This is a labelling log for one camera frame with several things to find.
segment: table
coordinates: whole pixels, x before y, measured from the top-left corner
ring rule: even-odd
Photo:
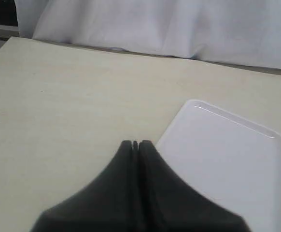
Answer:
[[[122,140],[157,142],[188,99],[281,133],[281,75],[11,38],[0,49],[0,232],[29,231]]]

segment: wooden table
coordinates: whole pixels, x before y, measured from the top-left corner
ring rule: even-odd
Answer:
[[[0,232],[27,232],[123,139],[156,142],[188,99],[281,133],[281,75],[11,38],[0,50]]]

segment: plastic tray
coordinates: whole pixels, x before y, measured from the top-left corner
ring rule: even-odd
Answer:
[[[281,232],[281,135],[189,100],[156,147],[185,182],[253,232]]]

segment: white curtain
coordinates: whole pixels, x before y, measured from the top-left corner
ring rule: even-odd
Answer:
[[[281,0],[16,0],[21,35],[281,69]]]

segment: table surface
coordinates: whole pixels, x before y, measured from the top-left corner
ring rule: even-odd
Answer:
[[[0,232],[27,232],[124,139],[157,142],[188,99],[281,133],[281,75],[11,38],[0,49]]]

